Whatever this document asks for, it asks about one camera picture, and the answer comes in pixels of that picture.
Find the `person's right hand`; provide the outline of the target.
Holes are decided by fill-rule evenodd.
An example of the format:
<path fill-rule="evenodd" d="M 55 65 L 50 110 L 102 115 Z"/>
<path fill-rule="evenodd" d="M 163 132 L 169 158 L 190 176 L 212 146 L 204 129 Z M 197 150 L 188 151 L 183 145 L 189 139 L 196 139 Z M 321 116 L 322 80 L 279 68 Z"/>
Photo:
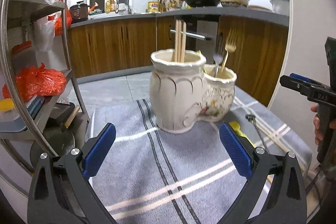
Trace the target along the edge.
<path fill-rule="evenodd" d="M 319 145 L 323 141 L 323 133 L 320 129 L 321 127 L 321 121 L 318 117 L 318 115 L 315 115 L 313 119 L 313 124 L 314 124 L 314 134 L 315 134 L 315 144 Z M 336 129 L 336 121 L 332 121 L 329 124 L 329 128 L 335 130 Z"/>

